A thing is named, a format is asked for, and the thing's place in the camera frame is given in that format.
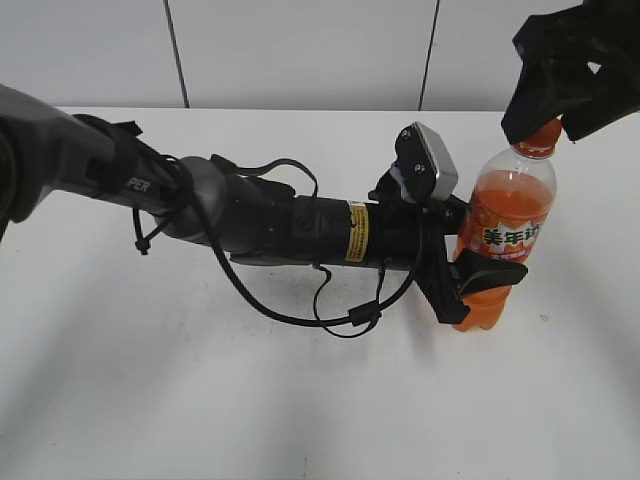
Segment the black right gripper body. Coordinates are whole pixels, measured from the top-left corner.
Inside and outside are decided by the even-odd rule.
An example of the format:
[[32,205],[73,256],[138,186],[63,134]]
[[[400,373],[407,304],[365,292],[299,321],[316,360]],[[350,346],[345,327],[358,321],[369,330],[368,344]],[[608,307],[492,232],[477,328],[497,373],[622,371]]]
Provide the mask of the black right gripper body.
[[593,62],[619,70],[639,68],[639,3],[583,1],[529,16],[513,37],[524,63],[544,58]]

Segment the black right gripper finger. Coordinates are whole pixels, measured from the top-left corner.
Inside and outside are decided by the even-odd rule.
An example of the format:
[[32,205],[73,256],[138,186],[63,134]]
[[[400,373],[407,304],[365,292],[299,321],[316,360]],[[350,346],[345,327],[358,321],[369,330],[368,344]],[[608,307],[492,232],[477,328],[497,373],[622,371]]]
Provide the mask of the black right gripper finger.
[[562,116],[570,140],[581,140],[639,110],[639,71],[602,65],[589,95]]
[[501,120],[510,144],[532,137],[553,119],[561,120],[572,141],[586,138],[600,129],[592,111],[596,74],[600,62],[547,57],[525,62]]

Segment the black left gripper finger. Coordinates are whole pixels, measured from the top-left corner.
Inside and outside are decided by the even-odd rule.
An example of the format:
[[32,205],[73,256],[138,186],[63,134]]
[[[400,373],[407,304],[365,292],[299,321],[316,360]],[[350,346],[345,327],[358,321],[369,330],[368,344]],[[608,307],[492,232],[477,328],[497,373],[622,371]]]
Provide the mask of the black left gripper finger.
[[528,268],[518,262],[492,259],[463,249],[453,261],[458,295],[461,299],[495,288],[519,284]]

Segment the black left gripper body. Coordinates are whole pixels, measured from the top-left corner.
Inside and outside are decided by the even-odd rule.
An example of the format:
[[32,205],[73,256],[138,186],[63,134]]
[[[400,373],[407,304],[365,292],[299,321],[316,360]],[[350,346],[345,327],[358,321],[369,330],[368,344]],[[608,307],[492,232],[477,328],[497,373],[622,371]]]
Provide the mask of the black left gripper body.
[[450,195],[445,200],[429,199],[416,205],[401,198],[398,182],[387,172],[369,192],[372,233],[368,252],[390,270],[406,270],[407,277],[388,299],[385,310],[416,284],[436,318],[443,324],[459,324],[470,312],[460,299],[448,263],[445,237],[457,233],[468,203]]

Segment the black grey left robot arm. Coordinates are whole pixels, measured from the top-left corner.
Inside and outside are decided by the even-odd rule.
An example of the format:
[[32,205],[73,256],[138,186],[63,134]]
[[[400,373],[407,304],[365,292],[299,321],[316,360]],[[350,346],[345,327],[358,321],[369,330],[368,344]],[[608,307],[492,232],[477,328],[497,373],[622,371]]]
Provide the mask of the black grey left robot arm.
[[435,131],[406,126],[395,153],[364,202],[299,195],[269,180],[269,165],[175,158],[145,144],[134,122],[70,115],[3,87],[1,220],[20,223],[49,193],[66,191],[148,213],[157,233],[209,247],[244,298],[235,264],[397,270],[439,322],[458,325],[467,297],[516,285],[527,269],[467,249],[449,257],[445,239],[470,207],[454,194],[457,170]]

